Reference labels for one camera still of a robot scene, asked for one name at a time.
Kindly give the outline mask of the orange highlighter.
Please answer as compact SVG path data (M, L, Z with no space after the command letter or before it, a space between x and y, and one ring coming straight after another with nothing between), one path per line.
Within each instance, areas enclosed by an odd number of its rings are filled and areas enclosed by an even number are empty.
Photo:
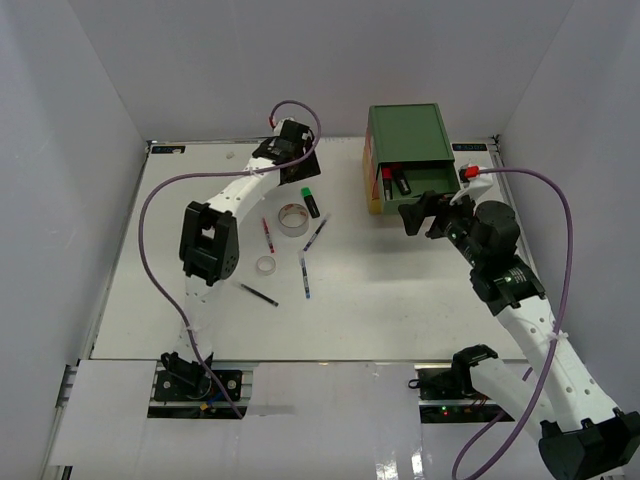
M399 163L393 164L391 166L391 173L400 194L402 196L410 195L412 193L412 190L406 178L402 165Z

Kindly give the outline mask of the green drawer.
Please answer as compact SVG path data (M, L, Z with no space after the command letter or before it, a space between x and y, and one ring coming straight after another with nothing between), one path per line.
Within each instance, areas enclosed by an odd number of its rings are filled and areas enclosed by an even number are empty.
M393 180L393 199L386 201L383 193L381 168L389 167L391 169L391 166L396 163L402 165L412 193L408 196L402 196ZM441 195L456 193L459 190L459 180L455 163L450 160L387 162L381 163L377 168L376 187L379 193L380 213L396 215L399 205L416 202L424 192L433 191Z

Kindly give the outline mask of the pink highlighter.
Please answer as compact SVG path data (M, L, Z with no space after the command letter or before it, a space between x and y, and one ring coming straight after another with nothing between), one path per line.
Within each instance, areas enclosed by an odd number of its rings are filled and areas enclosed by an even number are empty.
M393 199L393 186L392 186L393 177L392 177L391 169L389 167L382 167L381 175L382 175L384 199L386 201L391 201Z

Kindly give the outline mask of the green highlighter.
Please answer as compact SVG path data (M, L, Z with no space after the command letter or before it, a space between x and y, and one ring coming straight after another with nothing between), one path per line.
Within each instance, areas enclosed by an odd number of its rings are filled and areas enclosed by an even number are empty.
M303 198L303 201L307 207L307 210L310 214L310 216L313 219L317 219L320 217L320 210L318 208L318 205L315 201L315 198L313 196L313 193L311 191L311 189L309 187L303 187L301 189L301 195Z

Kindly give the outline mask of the purple pen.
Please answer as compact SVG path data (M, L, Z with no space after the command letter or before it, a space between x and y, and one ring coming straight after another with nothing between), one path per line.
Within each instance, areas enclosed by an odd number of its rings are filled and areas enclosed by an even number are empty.
M317 228L314 230L314 232L312 233L311 237L308 239L308 241L306 242L305 246L303 247L303 252L307 252L311 246L313 245L313 243L317 240L318 236L320 235L320 233L322 232L322 230L325 228L325 226L327 225L329 219L331 218L331 213L328 213L325 215L325 217L321 220L321 222L319 223L319 225L317 226Z

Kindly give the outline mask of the red pen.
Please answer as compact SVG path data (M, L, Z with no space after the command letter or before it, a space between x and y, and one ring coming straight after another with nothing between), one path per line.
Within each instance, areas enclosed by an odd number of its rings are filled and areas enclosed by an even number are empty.
M264 232L264 235L265 235L265 238L266 238L266 242L267 242L269 251L270 251L271 254L275 254L275 246L274 246L274 243L273 243L273 240L272 240L272 236L271 236L271 232L270 232L270 228L269 228L268 222L267 222L265 217L261 218L261 223L262 223L262 228L263 228L263 232Z

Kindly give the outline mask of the blue pen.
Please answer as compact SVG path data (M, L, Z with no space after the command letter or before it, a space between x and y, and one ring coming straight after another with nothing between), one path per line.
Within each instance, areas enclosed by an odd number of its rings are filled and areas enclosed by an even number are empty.
M306 261L305 261L303 250L298 251L298 262L302 272L302 281L303 281L303 287L305 292L305 298L310 299L311 298L310 287L308 282L308 273L307 273Z

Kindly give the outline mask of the black pen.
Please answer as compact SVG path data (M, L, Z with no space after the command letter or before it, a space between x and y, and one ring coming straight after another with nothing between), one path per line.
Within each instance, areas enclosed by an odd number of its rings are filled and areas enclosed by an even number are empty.
M246 285L244 283L239 283L239 287L241 289L243 289L244 291L254 295L255 297L257 297L257 298L269 303L270 305L272 305L272 306L274 306L276 308L279 306L279 302L278 301L276 301L275 299L267 296L266 294L256 290L255 288L250 287L249 285Z

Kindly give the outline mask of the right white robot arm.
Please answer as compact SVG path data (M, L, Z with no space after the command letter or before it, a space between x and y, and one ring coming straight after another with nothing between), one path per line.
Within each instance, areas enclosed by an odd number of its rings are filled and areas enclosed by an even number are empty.
M461 397L483 394L522 421L556 479L591 479L626 465L639 447L639 415L623 412L599 387L571 346L544 287L516 252L520 227L499 201L424 193L398 208L405 231L418 234L425 219L430 239L445 238L470 264L470 281L520 347L541 387L509 370L479 344L454 354L446 374Z

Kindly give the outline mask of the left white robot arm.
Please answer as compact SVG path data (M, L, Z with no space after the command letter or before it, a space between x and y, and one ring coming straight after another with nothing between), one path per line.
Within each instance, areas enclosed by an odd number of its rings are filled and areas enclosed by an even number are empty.
M275 188L320 173L312 129L291 118L273 125L273 135L252 152L248 164L218 194L188 204L178 255L187 280L185 301L177 307L183 322L178 345L161 355L161 363L181 394L200 399L221 392L211 377L213 348L204 337L210 321L195 312L197 303L219 290L239 260L239 225Z

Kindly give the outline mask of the green drawer cabinet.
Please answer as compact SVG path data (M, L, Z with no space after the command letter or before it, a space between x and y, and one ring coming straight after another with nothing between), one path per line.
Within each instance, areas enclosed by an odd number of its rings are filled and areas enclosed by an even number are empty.
M377 168L381 163L445 160L455 163L437 104L370 107L362 158L369 213L383 215L376 187Z

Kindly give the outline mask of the large tape roll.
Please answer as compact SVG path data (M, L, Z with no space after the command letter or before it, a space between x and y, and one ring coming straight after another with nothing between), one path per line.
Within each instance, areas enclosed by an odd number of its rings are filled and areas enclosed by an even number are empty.
M289 238L304 235L309 228L309 212L305 206L289 203L281 207L277 215L279 230Z

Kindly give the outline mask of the small clear tape roll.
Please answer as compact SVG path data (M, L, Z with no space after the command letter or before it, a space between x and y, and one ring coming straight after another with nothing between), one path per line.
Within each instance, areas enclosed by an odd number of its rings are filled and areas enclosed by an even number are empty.
M272 275L277 269L276 260L272 256L261 256L256 261L256 271L263 276Z

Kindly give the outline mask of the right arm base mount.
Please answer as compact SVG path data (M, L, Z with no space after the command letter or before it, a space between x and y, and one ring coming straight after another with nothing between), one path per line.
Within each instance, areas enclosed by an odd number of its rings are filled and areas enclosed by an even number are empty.
M419 368L407 387L418 394L422 424L484 424L497 416L512 420L488 397L463 393L450 368Z

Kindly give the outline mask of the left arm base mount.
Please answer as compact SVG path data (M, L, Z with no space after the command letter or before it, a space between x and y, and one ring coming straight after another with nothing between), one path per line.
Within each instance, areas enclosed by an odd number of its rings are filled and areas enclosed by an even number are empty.
M237 415L217 383L204 376L197 387L159 369L154 377L147 410L151 419L239 420L246 414L251 395L251 375L242 370L215 370L235 404Z

